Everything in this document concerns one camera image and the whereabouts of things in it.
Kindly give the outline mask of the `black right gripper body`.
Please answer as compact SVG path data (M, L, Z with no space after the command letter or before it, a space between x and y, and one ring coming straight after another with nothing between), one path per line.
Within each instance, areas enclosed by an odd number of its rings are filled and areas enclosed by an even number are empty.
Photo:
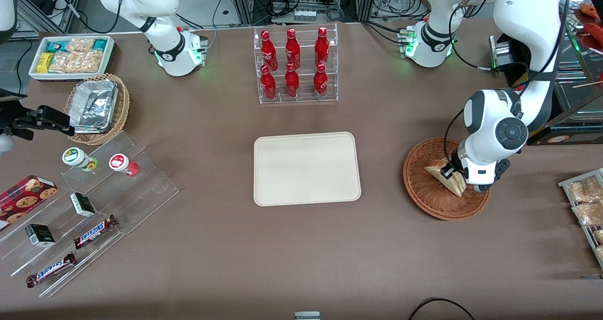
M8 90L0 91L0 133L2 135L33 139L33 131L16 126L21 118L26 118L28 112L32 111L21 104L21 100L27 96L27 94L19 94Z

